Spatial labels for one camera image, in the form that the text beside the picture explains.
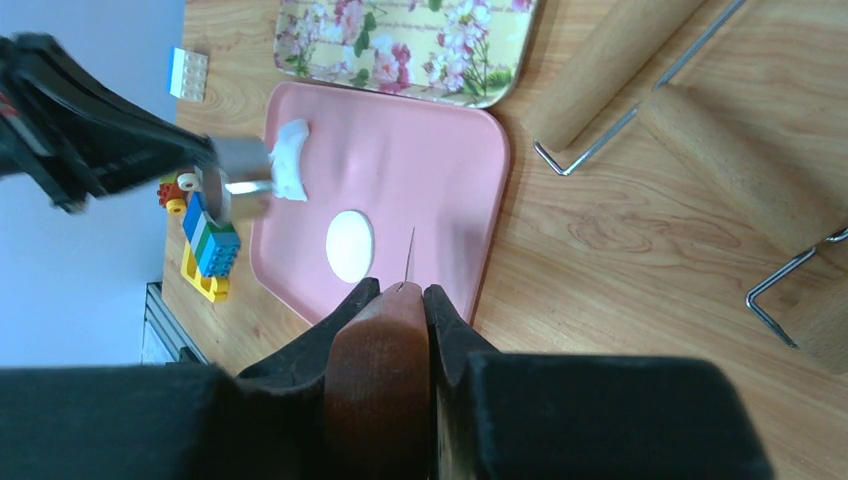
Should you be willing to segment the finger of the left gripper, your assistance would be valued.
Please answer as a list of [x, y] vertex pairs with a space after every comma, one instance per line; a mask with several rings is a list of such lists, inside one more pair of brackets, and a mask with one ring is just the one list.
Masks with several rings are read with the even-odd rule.
[[1, 175], [27, 175], [70, 214], [167, 173], [216, 162], [210, 137], [106, 88], [44, 33], [1, 40]]

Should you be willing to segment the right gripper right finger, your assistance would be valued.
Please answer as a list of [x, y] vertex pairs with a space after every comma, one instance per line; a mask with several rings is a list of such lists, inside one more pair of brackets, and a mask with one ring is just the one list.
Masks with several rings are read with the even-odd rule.
[[506, 353], [423, 295], [434, 479], [771, 479], [737, 390], [667, 356]]

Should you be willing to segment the pink plastic tray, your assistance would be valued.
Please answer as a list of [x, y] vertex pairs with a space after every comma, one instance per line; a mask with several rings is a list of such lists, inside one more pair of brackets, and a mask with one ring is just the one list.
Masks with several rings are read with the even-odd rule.
[[265, 140], [303, 119], [303, 202], [275, 200], [252, 227], [260, 285], [314, 324], [350, 292], [326, 258], [332, 220], [355, 210], [374, 234], [369, 275], [383, 286], [438, 284], [471, 321], [511, 150], [486, 111], [284, 82], [270, 96]]

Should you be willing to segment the white dough ball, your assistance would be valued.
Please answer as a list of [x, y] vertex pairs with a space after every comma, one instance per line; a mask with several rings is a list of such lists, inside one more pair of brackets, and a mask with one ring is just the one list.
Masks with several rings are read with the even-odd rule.
[[269, 154], [276, 198], [306, 202], [308, 200], [301, 176], [301, 154], [310, 135], [305, 119], [292, 120], [280, 127], [276, 142]]

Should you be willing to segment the wooden double-ended roller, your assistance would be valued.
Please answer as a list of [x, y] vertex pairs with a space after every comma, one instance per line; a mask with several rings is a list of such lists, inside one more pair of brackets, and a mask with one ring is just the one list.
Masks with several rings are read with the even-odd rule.
[[[620, 1], [574, 51], [522, 124], [536, 153], [555, 165], [566, 149], [667, 40], [698, 10], [696, 1]], [[847, 217], [812, 185], [770, 161], [724, 125], [703, 103], [673, 84], [674, 76], [738, 10], [730, 3], [654, 83], [650, 94], [598, 137], [569, 166], [571, 175], [629, 122], [638, 122], [788, 262], [751, 288], [747, 308], [785, 345], [834, 374], [847, 371], [847, 281], [807, 296], [781, 319], [757, 302], [768, 289], [847, 239]]]

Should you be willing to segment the floral cutting mat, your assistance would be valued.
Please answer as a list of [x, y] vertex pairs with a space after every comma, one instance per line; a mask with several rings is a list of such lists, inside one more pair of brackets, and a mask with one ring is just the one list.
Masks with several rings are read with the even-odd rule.
[[515, 86], [535, 1], [283, 1], [282, 72], [385, 94], [489, 108]]

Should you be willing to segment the round cut dough wrapper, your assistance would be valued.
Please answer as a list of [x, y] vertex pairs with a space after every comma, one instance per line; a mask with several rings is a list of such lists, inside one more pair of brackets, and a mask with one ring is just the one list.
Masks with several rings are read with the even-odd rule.
[[325, 253], [341, 281], [354, 284], [365, 278], [374, 256], [374, 234], [367, 216], [356, 210], [337, 214], [327, 230]]

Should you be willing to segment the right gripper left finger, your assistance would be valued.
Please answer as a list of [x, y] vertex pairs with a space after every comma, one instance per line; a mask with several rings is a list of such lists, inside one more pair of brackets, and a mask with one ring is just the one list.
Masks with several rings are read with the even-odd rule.
[[5, 479], [331, 479], [319, 410], [334, 336], [375, 299], [366, 279], [323, 321], [231, 375], [216, 365], [5, 369]]

